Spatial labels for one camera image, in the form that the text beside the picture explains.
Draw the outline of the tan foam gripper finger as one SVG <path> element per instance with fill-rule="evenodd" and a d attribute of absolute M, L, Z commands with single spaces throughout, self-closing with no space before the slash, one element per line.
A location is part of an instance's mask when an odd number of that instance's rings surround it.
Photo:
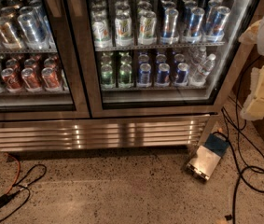
<path fill-rule="evenodd" d="M 264 65 L 251 72 L 250 94 L 240 112 L 242 119 L 259 120 L 264 118 Z"/>
<path fill-rule="evenodd" d="M 239 42 L 245 45 L 254 45 L 257 43 L 258 28 L 260 20 L 251 24 L 239 37 Z"/>

